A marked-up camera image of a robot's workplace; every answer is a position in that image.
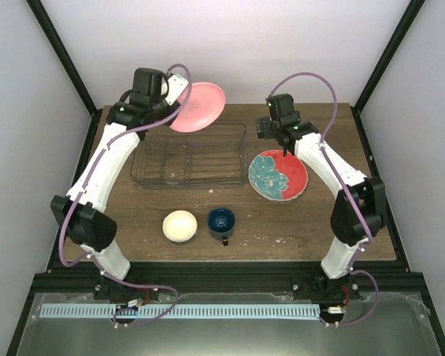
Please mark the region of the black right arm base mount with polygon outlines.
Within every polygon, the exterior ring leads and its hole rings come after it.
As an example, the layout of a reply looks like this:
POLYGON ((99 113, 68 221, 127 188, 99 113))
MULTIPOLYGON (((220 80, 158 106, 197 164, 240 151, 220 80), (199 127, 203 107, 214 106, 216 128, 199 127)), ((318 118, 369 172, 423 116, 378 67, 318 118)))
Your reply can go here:
POLYGON ((360 298, 358 290, 352 288, 354 281, 344 276, 340 279, 329 279, 321 268, 306 269, 291 276, 292 289, 296 298, 311 300, 313 303, 341 302, 346 298, 360 298))

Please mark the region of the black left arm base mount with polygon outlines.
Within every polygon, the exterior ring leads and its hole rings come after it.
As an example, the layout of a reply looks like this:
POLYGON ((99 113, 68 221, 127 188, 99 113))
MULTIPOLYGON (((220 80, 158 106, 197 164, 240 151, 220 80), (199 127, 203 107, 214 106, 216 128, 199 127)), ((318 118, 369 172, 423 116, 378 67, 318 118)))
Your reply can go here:
POLYGON ((109 300, 115 303, 126 303, 134 299, 143 299, 145 302, 155 300, 158 292, 142 287, 134 288, 124 286, 107 277, 100 277, 93 293, 95 300, 109 300))

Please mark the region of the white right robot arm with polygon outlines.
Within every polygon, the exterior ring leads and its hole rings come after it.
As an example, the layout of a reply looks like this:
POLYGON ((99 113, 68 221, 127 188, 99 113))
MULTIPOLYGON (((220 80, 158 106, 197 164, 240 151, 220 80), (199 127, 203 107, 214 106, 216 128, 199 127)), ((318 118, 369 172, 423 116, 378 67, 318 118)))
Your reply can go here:
POLYGON ((386 225, 385 185, 380 177, 367 177, 347 163, 310 122, 286 127, 268 117, 255 120, 259 139, 274 139, 305 163, 334 196, 330 226, 334 239, 321 260, 324 274, 314 281, 317 294, 333 298, 341 290, 339 278, 351 273, 357 256, 386 225))

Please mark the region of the red plate with teal flower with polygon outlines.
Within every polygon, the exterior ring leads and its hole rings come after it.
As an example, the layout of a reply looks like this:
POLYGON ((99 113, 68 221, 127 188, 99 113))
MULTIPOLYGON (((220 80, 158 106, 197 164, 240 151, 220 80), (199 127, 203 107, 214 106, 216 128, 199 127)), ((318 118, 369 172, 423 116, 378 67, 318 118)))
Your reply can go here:
POLYGON ((282 150, 264 151, 253 158, 248 167, 248 181, 262 197, 273 202, 297 199, 308 187, 305 165, 282 150))

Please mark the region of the pink plastic bear plate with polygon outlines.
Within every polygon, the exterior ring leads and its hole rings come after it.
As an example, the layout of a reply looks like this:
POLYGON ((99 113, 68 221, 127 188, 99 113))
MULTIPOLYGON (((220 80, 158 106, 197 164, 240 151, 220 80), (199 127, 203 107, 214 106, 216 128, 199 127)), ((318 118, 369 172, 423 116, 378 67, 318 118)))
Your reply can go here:
POLYGON ((210 82, 192 84, 191 95, 185 107, 170 124, 180 133, 200 131, 215 122, 225 107, 225 93, 210 82))

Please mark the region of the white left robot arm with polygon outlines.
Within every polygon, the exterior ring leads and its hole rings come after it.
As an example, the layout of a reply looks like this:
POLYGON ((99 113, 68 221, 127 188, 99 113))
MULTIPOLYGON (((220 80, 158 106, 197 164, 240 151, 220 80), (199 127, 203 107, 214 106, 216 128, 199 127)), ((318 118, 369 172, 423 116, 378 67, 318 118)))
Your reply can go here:
POLYGON ((50 204, 59 224, 62 265, 76 265, 65 257, 65 240, 70 239, 101 274, 112 279, 111 291, 122 300, 136 293, 137 282, 128 275, 131 264, 116 242, 117 224, 105 213, 108 197, 146 132, 177 118, 189 100, 191 86, 189 74, 137 69, 132 88, 111 107, 99 144, 81 176, 65 196, 54 196, 50 204))

